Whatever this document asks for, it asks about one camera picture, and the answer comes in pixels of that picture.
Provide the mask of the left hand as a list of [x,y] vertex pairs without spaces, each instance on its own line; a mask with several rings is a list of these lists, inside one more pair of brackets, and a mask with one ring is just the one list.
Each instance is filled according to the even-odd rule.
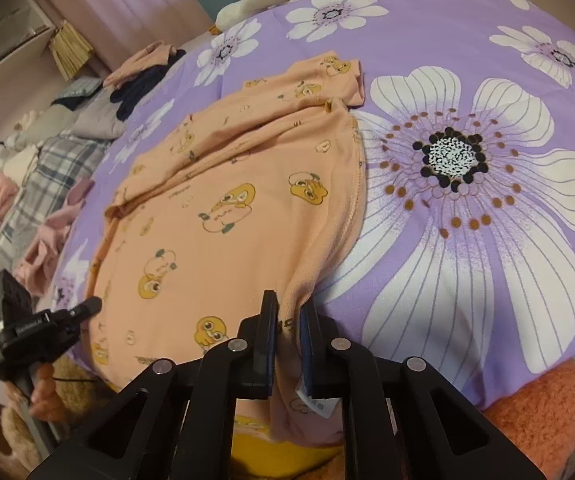
[[56,391],[54,366],[41,364],[36,370],[36,379],[30,398],[29,414],[42,422],[66,422],[67,410]]

